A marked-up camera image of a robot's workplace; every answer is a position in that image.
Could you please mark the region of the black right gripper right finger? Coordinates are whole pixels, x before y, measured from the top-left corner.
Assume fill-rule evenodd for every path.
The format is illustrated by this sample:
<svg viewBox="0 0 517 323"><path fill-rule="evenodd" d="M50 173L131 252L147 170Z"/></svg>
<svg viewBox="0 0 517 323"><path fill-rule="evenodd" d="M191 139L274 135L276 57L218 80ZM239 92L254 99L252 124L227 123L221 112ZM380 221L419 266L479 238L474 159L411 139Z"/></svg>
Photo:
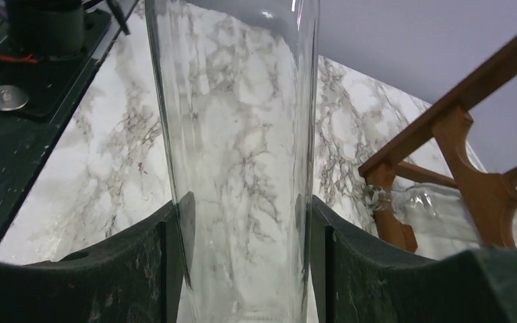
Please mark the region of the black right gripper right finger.
<svg viewBox="0 0 517 323"><path fill-rule="evenodd" d="M320 322L517 322L517 250L432 260L312 199L311 280Z"/></svg>

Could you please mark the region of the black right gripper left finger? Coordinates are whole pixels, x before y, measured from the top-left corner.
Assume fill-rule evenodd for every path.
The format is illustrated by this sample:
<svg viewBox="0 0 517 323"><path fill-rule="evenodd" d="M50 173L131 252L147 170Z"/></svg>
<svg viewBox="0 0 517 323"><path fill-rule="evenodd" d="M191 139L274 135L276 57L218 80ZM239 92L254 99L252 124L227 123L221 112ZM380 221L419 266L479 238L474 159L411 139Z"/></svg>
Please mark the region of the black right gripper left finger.
<svg viewBox="0 0 517 323"><path fill-rule="evenodd" d="M184 279L178 210L192 193L59 261L0 262L0 322L176 322Z"/></svg>

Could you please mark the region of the clear glass bottle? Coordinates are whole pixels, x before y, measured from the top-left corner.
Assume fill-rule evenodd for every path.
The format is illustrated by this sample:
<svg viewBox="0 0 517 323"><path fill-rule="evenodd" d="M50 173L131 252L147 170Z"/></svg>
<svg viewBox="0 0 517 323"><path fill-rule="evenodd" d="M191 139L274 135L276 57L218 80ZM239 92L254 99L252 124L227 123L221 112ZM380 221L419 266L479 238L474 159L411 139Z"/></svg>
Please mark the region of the clear glass bottle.
<svg viewBox="0 0 517 323"><path fill-rule="evenodd" d="M318 1L146 1L194 322L305 322Z"/></svg>

